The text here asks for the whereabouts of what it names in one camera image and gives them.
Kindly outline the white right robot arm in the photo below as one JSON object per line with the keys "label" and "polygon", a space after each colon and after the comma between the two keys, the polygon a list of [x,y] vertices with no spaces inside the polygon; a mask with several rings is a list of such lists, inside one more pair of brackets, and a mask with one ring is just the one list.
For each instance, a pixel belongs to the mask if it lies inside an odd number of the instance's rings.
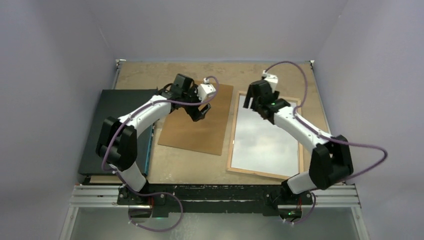
{"label": "white right robot arm", "polygon": [[243,107],[289,133],[311,154],[307,171],[282,182],[280,196],[284,202],[292,204],[304,192],[326,190],[354,172],[347,139],[312,126],[296,107],[279,97],[268,81],[262,79],[249,85]]}

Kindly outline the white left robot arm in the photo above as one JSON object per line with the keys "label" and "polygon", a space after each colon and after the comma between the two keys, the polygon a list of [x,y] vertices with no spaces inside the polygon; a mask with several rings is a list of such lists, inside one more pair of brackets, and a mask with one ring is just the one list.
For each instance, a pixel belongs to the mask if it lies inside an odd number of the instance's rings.
{"label": "white left robot arm", "polygon": [[119,118],[106,118],[95,149],[102,159],[102,170],[115,174],[131,189],[132,201],[138,205],[146,203],[148,181],[136,163],[139,136],[156,121],[180,108],[193,122],[204,119],[219,88],[219,81],[214,76],[207,76],[202,83],[196,84],[191,77],[179,73],[172,83],[157,89],[146,103],[132,112]]}

